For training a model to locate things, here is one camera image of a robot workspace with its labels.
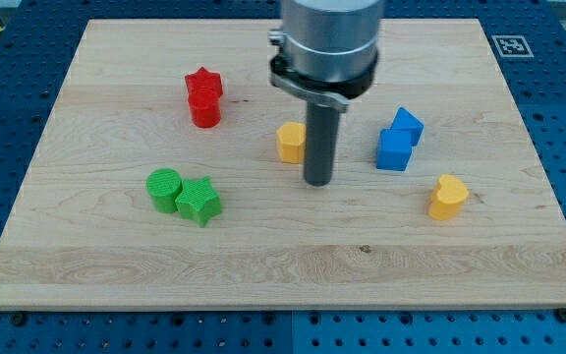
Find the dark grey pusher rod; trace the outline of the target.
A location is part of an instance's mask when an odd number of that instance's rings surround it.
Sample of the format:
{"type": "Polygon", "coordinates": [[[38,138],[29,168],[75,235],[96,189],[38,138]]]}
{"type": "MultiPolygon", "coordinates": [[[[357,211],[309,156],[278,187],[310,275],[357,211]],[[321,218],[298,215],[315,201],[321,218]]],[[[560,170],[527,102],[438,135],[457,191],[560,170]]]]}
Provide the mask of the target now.
{"type": "Polygon", "coordinates": [[[332,178],[340,113],[328,106],[307,103],[305,181],[316,187],[332,178]]]}

